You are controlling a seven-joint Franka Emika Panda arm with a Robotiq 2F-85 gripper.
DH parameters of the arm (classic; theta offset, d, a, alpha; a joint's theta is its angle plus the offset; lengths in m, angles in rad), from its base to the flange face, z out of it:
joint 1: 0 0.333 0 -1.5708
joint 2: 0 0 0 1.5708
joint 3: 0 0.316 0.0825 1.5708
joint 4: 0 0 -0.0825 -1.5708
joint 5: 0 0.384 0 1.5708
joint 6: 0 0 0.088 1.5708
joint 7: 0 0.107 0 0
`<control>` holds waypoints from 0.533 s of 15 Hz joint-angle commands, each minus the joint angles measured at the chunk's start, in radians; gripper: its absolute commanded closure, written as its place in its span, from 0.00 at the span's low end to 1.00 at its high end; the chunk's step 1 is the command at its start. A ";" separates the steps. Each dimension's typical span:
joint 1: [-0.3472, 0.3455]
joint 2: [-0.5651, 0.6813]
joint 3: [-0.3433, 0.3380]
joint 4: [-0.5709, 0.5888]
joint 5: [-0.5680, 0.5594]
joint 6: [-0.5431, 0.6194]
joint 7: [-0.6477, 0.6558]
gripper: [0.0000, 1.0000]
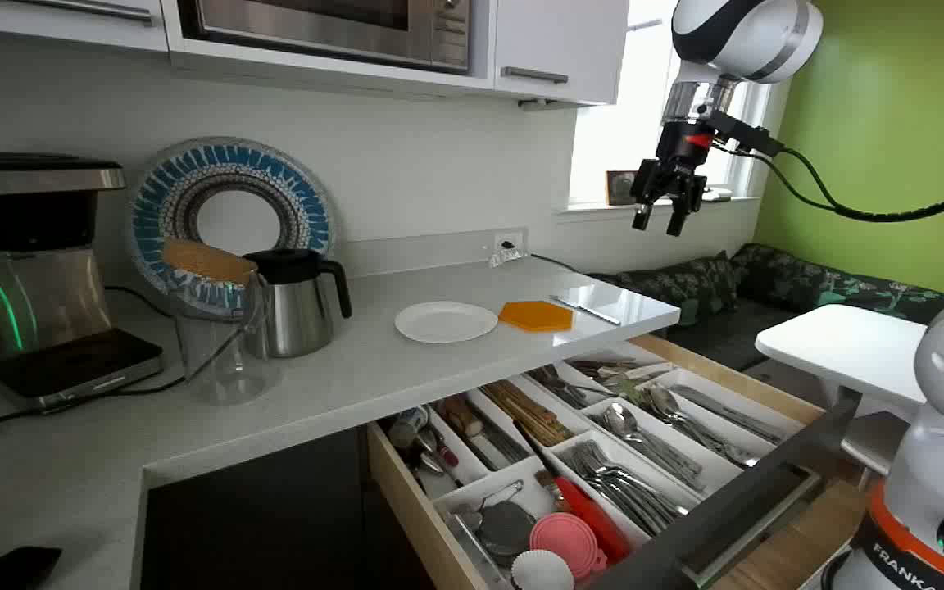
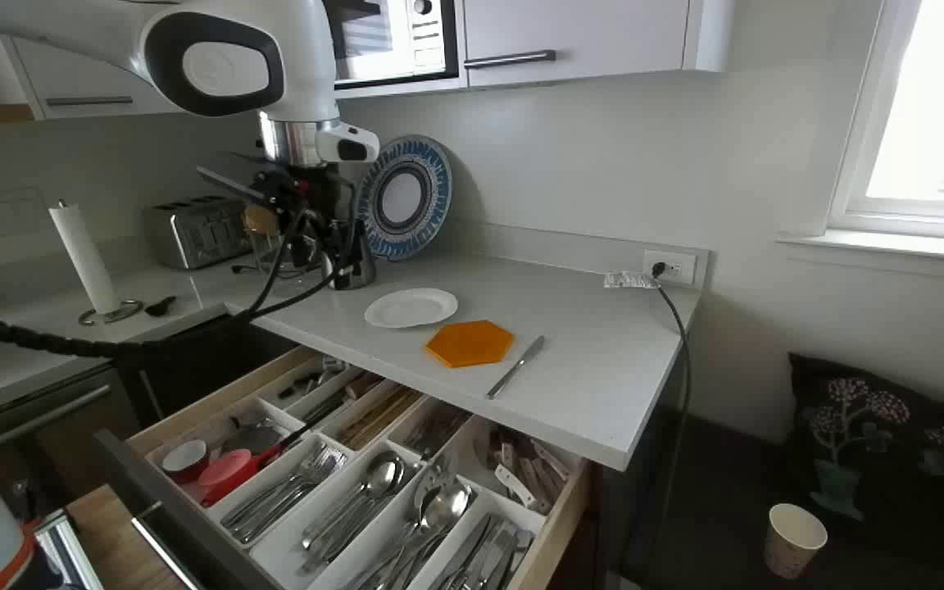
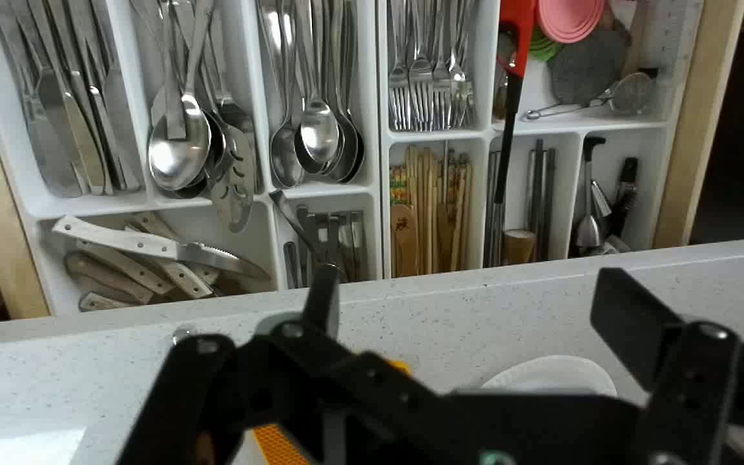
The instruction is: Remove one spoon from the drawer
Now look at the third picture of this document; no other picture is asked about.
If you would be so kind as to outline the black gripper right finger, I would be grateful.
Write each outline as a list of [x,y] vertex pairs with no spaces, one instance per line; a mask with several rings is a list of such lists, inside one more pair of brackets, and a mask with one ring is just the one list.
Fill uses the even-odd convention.
[[729,429],[744,429],[744,339],[686,321],[625,268],[603,268],[591,329],[649,393],[634,454],[649,465],[722,465]]

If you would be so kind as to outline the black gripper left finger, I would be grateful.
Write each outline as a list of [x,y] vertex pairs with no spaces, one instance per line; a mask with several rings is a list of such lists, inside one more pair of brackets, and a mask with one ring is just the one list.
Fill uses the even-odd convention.
[[336,339],[338,270],[323,267],[303,312],[237,345],[183,336],[144,396],[120,465],[224,465],[249,431],[280,427],[320,465],[429,465],[443,397],[373,352]]

